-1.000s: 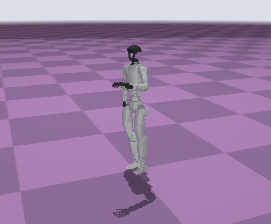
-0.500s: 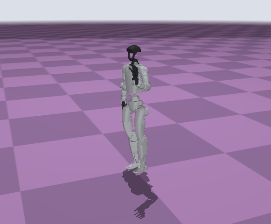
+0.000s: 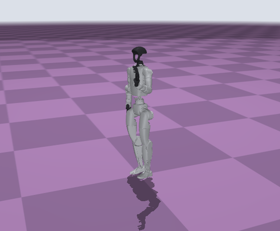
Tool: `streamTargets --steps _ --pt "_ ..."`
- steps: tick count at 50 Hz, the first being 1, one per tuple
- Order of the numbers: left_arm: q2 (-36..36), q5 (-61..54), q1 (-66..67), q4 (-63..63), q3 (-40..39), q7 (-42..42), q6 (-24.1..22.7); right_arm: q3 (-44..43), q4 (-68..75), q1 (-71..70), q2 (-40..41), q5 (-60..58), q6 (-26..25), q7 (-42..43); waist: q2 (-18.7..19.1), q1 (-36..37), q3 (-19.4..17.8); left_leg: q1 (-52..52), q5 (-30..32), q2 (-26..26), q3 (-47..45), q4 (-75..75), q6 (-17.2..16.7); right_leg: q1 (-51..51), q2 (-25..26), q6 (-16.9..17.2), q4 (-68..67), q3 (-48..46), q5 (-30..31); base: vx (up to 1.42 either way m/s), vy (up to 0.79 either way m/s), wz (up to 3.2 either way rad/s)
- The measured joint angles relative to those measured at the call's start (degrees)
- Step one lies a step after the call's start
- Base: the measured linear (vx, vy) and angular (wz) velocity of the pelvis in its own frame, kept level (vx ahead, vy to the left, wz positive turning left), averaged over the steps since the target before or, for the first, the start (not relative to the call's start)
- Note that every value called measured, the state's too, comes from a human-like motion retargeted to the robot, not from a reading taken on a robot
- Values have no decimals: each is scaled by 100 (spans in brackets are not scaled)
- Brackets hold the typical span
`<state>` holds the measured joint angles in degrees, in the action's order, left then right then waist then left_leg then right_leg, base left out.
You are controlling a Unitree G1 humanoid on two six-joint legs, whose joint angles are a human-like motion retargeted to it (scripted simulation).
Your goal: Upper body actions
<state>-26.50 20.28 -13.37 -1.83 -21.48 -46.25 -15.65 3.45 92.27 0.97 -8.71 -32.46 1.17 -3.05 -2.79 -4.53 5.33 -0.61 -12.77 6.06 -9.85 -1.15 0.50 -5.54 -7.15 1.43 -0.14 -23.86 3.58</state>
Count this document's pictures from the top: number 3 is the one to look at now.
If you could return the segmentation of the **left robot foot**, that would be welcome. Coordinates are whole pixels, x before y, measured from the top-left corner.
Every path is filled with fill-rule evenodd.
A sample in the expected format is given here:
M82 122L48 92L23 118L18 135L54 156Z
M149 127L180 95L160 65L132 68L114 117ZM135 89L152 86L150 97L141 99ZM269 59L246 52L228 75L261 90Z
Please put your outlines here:
M141 173L140 175L137 176L137 178L139 179L145 179L148 177L152 177L152 171L150 170L149 173L147 173L146 171L144 171L143 173Z

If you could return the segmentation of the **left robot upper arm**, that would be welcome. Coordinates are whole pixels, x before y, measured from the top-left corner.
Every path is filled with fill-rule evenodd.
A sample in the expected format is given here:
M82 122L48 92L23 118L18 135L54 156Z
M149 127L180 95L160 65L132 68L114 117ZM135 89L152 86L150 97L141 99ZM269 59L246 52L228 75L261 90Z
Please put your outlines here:
M152 74L153 71L148 68L143 68L143 75L145 76L145 84L146 86L150 86L152 88ZM151 92L146 92L144 94L150 94Z

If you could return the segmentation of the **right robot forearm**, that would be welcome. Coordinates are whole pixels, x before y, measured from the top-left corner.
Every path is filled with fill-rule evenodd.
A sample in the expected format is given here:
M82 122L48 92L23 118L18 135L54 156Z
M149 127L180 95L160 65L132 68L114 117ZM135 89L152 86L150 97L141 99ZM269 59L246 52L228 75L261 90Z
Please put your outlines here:
M132 94L131 92L126 91L126 105L132 106Z

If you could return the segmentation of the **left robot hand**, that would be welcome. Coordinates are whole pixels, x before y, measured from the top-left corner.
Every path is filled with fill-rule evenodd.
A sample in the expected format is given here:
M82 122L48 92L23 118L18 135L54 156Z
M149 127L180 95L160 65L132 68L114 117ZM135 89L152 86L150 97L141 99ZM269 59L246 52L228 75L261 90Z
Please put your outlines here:
M134 86L135 87L137 87L138 86L138 84L139 84L139 82L140 82L140 79L139 79L139 72L138 72L138 68L136 67L136 66L133 66L133 70L135 70L134 71L134 73L135 73L135 78L133 79L133 81L134 81Z

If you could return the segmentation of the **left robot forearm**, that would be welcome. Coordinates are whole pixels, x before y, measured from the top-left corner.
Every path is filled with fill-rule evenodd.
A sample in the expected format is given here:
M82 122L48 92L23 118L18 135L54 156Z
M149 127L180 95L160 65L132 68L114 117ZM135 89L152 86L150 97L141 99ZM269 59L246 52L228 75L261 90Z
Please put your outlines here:
M134 81L133 81L133 86L134 86ZM135 86L134 86L135 87ZM141 90L143 93L146 92L152 92L152 88L150 86L146 86L142 83L139 83L138 86L136 87L138 90Z

